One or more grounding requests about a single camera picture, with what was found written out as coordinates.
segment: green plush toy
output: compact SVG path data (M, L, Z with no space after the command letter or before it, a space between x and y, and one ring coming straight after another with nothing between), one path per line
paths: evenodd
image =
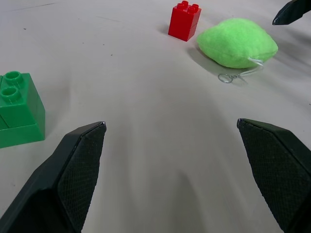
M217 63L230 68L250 68L252 59L267 61L278 50L271 36L256 23L243 18L223 21L201 33L200 49Z

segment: textured gripper pad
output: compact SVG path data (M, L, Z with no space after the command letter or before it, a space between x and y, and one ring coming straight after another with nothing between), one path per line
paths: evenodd
M98 178L105 126L81 138L58 183L58 196L76 232L81 232Z
M305 167L310 151L296 156L306 147L290 131L270 124L240 119L238 128L253 176L272 214L284 232L295 232L291 228L310 199L311 176Z

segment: red lego brick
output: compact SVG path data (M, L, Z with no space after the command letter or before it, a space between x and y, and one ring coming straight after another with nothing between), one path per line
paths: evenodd
M198 4L189 5L187 1L177 4L173 8L169 35L188 41L195 33L201 8Z

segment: white cloth surface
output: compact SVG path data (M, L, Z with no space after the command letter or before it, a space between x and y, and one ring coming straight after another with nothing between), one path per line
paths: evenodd
M167 35L175 0L0 2L0 73L29 72L47 113L45 141L0 149L0 216L66 133L104 120L84 233L282 232L236 122L278 125L311 148L311 14L272 26L286 0L195 3L201 17L184 42ZM231 17L279 45L248 84L220 82L234 71L196 48L200 32Z

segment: green toy block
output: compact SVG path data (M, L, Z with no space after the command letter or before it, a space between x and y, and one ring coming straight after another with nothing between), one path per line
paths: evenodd
M0 76L0 148L45 138L45 109L30 74Z

